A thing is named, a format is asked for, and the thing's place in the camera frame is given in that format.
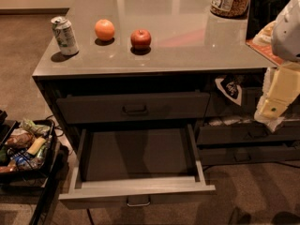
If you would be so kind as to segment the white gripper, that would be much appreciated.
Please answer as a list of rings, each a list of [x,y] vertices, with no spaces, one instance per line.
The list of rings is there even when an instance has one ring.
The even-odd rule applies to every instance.
[[[284,62],[277,67],[259,113],[268,119],[279,118],[300,95],[300,64]]]

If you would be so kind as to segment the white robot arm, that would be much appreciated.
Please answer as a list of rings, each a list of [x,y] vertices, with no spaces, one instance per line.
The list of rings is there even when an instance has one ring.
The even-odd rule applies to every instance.
[[[290,0],[277,15],[271,48],[283,63],[275,70],[258,112],[268,119],[277,119],[300,95],[300,0]]]

